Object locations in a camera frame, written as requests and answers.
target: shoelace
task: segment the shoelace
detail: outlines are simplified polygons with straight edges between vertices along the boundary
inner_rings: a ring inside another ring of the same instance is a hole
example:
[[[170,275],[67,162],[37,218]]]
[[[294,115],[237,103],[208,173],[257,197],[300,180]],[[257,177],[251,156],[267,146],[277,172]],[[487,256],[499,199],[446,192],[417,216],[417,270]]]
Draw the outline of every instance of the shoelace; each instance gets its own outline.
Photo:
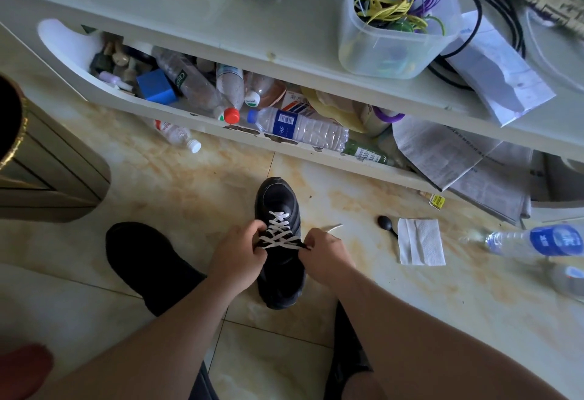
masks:
[[[288,217],[290,214],[288,212],[271,212],[270,214],[274,216],[273,220],[270,220],[270,226],[266,230],[266,233],[271,234],[270,237],[266,237],[265,235],[260,236],[259,240],[267,243],[264,249],[273,248],[273,247],[283,247],[288,249],[300,249],[301,246],[295,245],[293,242],[300,240],[300,237],[293,235],[292,237],[284,238],[290,234],[290,227],[288,226],[290,222],[288,222]]]

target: purple ring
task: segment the purple ring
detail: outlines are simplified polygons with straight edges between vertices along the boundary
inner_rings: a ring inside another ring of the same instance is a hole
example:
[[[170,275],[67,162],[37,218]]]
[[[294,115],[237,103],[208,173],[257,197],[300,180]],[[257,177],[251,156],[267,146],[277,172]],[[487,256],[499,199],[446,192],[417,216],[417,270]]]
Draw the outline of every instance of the purple ring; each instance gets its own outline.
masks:
[[[402,113],[395,115],[395,116],[388,116],[383,111],[381,111],[380,108],[378,108],[376,106],[372,106],[372,108],[373,108],[373,112],[375,113],[376,118],[378,118],[379,120],[381,120],[382,122],[385,122],[385,123],[399,122],[405,116],[405,114],[402,114]]]

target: folded paper towel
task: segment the folded paper towel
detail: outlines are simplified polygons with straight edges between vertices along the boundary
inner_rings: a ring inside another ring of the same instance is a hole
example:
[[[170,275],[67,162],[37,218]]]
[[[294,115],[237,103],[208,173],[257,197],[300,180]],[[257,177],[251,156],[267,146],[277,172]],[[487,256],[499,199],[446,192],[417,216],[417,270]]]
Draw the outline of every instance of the folded paper towel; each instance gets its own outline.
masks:
[[[399,219],[398,236],[402,264],[446,264],[438,220]]]

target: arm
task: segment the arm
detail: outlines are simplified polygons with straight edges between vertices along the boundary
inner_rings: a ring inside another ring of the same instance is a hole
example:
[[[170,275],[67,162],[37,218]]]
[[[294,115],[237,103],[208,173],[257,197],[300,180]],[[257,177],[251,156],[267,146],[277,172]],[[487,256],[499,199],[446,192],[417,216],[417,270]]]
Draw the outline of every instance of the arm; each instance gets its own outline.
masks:
[[[389,398],[564,399],[506,355],[387,293],[342,241],[313,229],[298,256],[339,298]]]
[[[213,255],[208,277],[193,292],[36,398],[188,398],[223,313],[266,261],[266,251],[252,247],[258,229],[266,229],[259,220],[232,227]]]

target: barcode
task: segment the barcode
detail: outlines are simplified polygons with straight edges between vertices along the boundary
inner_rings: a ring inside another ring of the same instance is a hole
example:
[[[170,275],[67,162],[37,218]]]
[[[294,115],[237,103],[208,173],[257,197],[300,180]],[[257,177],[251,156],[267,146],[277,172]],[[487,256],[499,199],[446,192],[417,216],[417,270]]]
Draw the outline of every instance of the barcode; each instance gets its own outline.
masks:
[[[364,150],[362,148],[357,148],[357,152],[355,153],[355,157],[359,157],[360,159],[365,160],[372,160],[373,162],[379,162],[381,160],[381,156],[379,154],[372,153],[368,150]]]
[[[294,123],[294,120],[295,120],[295,117],[286,116],[284,114],[281,114],[280,117],[278,117],[278,122],[286,123],[288,125],[292,125]]]

